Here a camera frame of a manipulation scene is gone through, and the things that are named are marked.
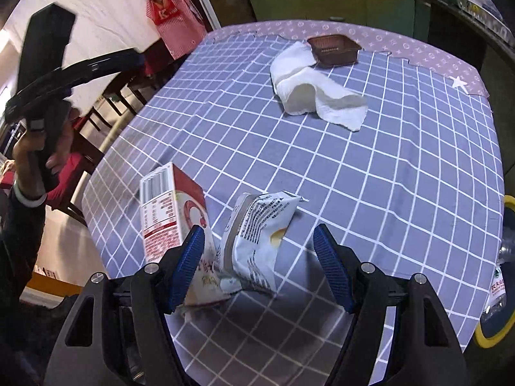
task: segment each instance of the pink tablecloth border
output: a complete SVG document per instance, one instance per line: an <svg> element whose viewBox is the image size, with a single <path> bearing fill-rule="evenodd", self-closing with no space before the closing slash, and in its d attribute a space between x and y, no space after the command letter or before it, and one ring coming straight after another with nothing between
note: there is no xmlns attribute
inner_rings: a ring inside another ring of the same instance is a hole
<svg viewBox="0 0 515 386"><path fill-rule="evenodd" d="M390 52L392 56L406 58L412 65L429 68L444 77L459 76L467 83L465 88L469 94L488 97L488 91L473 66L441 49L397 33L350 23L281 20L227 26L210 32L205 39L219 41L236 33L255 33L257 36L279 35L292 40L306 40L311 36L340 33L358 42L367 51Z"/></svg>

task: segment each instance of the green cabinet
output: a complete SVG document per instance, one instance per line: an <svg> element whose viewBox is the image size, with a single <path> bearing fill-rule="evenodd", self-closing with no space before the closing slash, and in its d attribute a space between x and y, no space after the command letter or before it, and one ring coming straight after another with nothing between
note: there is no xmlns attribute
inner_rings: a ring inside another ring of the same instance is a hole
<svg viewBox="0 0 515 386"><path fill-rule="evenodd" d="M307 0L306 19L367 24L365 0Z"/></svg>
<svg viewBox="0 0 515 386"><path fill-rule="evenodd" d="M515 196L515 71L490 46L481 67L481 79L489 93L504 172L504 193Z"/></svg>
<svg viewBox="0 0 515 386"><path fill-rule="evenodd" d="M413 37L415 0L250 0L256 19L328 20L370 26ZM427 41L431 8L421 2L417 36Z"/></svg>
<svg viewBox="0 0 515 386"><path fill-rule="evenodd" d="M427 42L430 20L431 3L426 0L415 0L415 27L413 29L413 37L416 40Z"/></svg>
<svg viewBox="0 0 515 386"><path fill-rule="evenodd" d="M366 0L367 26L413 37L415 0Z"/></svg>
<svg viewBox="0 0 515 386"><path fill-rule="evenodd" d="M259 22L305 19L305 0L250 0Z"/></svg>

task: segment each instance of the nutrition label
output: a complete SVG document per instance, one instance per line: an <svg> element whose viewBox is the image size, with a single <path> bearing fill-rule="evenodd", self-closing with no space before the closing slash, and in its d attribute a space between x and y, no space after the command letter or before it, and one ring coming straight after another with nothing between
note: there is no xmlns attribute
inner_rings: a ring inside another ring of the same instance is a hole
<svg viewBox="0 0 515 386"><path fill-rule="evenodd" d="M147 262L158 262L164 253L181 244L173 192L161 194L142 206L143 238Z"/></svg>
<svg viewBox="0 0 515 386"><path fill-rule="evenodd" d="M267 221L274 219L288 207L289 202L284 202L284 198L274 198L263 196L255 198L247 209L247 215L241 224L239 236L254 244L259 243L261 231L266 227Z"/></svg>

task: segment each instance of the bottle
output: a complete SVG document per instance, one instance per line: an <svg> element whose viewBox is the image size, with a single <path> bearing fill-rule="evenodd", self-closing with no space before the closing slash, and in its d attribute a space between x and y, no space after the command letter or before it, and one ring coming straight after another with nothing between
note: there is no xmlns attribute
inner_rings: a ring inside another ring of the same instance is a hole
<svg viewBox="0 0 515 386"><path fill-rule="evenodd" d="M503 228L503 239L497 257L497 264L515 261L515 230L510 227Z"/></svg>
<svg viewBox="0 0 515 386"><path fill-rule="evenodd" d="M506 306L506 289L504 287L503 273L501 267L497 265L493 273L492 286L490 288L490 297L487 305L481 314L481 323L484 323L492 317L492 315L500 312Z"/></svg>

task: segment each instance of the white star pattern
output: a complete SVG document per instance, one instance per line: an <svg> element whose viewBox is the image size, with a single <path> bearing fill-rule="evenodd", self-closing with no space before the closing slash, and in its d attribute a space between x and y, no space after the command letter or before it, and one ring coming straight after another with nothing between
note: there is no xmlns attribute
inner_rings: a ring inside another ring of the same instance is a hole
<svg viewBox="0 0 515 386"><path fill-rule="evenodd" d="M449 78L454 80L454 82L452 83L452 88L459 87L465 92L465 94L468 94L467 89L465 89L465 86L467 85L465 81L462 81L459 76L457 76L456 78L449 76Z"/></svg>

